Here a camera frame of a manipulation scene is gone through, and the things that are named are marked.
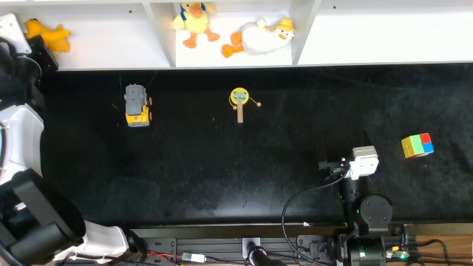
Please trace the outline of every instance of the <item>wooden handle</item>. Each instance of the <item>wooden handle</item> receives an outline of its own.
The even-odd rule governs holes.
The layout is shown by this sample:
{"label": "wooden handle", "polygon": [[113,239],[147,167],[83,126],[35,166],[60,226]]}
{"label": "wooden handle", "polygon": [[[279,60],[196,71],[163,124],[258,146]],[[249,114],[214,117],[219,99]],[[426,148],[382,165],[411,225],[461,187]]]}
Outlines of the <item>wooden handle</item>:
{"label": "wooden handle", "polygon": [[236,116],[238,123],[243,123],[243,103],[238,103],[236,105]]}

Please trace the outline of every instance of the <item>stuffed animal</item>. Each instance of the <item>stuffed animal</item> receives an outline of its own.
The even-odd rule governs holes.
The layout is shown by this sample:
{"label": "stuffed animal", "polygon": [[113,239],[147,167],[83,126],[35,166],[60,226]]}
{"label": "stuffed animal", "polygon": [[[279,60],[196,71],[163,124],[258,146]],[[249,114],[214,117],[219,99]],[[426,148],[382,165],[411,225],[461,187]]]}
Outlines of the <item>stuffed animal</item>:
{"label": "stuffed animal", "polygon": [[26,39],[41,35],[44,45],[51,51],[69,52],[71,50],[71,46],[66,39],[71,33],[69,30],[63,29],[62,24],[59,24],[55,30],[50,30],[39,22],[38,19],[30,19],[24,22],[24,26],[27,28]]}
{"label": "stuffed animal", "polygon": [[275,27],[267,27],[265,20],[261,19],[258,23],[246,24],[242,30],[233,33],[231,35],[233,46],[225,44],[222,47],[222,54],[226,58],[235,52],[243,51],[249,55],[264,55],[288,45],[295,31],[289,18],[283,18]]}
{"label": "stuffed animal", "polygon": [[208,25],[210,24],[207,12],[215,14],[216,7],[208,2],[183,2],[180,4],[180,14],[174,19],[172,26],[175,30],[184,28],[191,33],[191,37],[183,43],[188,48],[196,47],[197,34],[205,33],[208,41],[216,41],[220,35],[213,33]]}

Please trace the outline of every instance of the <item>blue cube face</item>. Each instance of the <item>blue cube face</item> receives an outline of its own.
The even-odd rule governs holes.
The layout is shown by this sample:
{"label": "blue cube face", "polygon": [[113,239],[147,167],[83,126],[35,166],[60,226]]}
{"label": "blue cube face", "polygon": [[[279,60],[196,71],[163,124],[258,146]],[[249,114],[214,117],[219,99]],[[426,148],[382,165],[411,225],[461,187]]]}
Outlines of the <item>blue cube face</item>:
{"label": "blue cube face", "polygon": [[423,146],[423,152],[425,153],[434,152],[434,146],[431,143],[425,143],[425,144],[422,144],[422,146]]}

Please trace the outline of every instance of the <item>yellow hat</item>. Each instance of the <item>yellow hat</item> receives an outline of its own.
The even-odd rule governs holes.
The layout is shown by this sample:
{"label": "yellow hat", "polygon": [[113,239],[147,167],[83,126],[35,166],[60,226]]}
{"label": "yellow hat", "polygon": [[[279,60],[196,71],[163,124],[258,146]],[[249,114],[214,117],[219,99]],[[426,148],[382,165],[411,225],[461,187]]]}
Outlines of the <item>yellow hat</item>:
{"label": "yellow hat", "polygon": [[286,31],[296,31],[293,27],[293,21],[290,18],[282,18],[281,22],[276,26],[277,29]]}

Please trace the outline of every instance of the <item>yellow cube face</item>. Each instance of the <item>yellow cube face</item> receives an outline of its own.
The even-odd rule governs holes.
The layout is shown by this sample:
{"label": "yellow cube face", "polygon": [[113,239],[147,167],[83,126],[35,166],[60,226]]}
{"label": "yellow cube face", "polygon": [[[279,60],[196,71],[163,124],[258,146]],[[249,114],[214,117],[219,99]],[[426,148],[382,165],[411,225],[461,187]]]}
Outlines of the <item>yellow cube face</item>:
{"label": "yellow cube face", "polygon": [[415,156],[414,146],[412,145],[411,137],[406,137],[402,141],[402,149],[406,158]]}

